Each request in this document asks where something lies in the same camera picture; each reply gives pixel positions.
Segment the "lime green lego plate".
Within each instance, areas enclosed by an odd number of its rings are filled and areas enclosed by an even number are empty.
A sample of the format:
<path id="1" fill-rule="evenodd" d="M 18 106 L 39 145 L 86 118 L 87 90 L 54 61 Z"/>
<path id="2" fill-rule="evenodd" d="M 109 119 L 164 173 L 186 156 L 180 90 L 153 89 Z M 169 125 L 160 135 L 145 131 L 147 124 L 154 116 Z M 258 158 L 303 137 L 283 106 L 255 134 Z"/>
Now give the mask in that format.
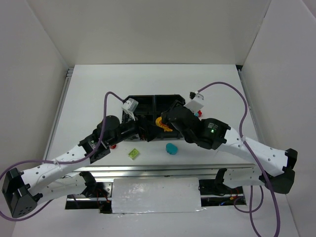
<path id="1" fill-rule="evenodd" d="M 139 151 L 134 148 L 133 150 L 131 150 L 129 153 L 128 153 L 128 157 L 131 159 L 131 160 L 135 160 L 138 156 L 139 156 Z"/>

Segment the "yellow rounded lego brick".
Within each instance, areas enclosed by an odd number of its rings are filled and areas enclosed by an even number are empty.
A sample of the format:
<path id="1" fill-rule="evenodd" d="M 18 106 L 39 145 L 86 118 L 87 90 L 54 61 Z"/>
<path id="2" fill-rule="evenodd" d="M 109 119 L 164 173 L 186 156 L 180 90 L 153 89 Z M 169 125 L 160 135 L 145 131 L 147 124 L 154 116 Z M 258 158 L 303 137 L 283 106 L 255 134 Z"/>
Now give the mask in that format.
<path id="1" fill-rule="evenodd" d="M 166 124 L 162 123 L 162 117 L 158 117 L 155 121 L 156 126 L 162 128 L 164 132 L 172 132 L 173 129 L 169 128 Z"/>

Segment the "teal rounded lego brick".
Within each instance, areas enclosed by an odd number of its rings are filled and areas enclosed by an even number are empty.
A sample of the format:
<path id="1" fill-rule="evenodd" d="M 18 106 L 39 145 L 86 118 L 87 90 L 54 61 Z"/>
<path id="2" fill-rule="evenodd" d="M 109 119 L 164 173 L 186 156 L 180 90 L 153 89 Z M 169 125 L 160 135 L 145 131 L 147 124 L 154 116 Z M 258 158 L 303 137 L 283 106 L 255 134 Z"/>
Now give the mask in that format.
<path id="1" fill-rule="evenodd" d="M 167 143 L 165 146 L 165 150 L 170 155 L 176 155 L 178 153 L 177 146 L 172 143 Z"/>

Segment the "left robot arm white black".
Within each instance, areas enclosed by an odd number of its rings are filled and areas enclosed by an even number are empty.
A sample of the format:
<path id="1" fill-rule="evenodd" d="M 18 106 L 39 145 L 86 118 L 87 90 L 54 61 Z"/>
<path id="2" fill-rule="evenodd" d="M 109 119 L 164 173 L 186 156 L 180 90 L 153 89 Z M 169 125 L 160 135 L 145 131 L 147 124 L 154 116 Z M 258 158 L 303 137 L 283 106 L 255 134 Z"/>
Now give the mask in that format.
<path id="1" fill-rule="evenodd" d="M 12 165 L 1 176 L 2 193 L 11 216 L 10 221 L 22 221 L 33 216 L 32 211 L 41 203 L 68 194 L 90 195 L 96 189 L 91 173 L 70 173 L 107 156 L 111 146 L 138 135 L 150 142 L 161 129 L 144 116 L 121 123 L 115 116 L 106 116 L 93 132 L 68 152 L 53 160 L 37 161 L 37 166 L 20 171 Z"/>

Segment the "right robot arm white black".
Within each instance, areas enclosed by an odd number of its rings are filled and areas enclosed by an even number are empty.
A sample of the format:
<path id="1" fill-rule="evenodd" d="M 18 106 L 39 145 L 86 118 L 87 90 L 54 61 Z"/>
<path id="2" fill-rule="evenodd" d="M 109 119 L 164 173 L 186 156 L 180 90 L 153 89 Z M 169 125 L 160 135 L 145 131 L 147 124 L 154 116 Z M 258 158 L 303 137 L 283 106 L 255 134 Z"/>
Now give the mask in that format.
<path id="1" fill-rule="evenodd" d="M 294 184 L 298 156 L 294 149 L 278 150 L 241 137 L 228 124 L 214 118 L 199 119 L 182 105 L 163 112 L 161 123 L 179 131 L 187 143 L 226 152 L 256 165 L 242 172 L 220 169 L 216 181 L 224 186 L 264 185 L 278 194 L 288 194 Z"/>

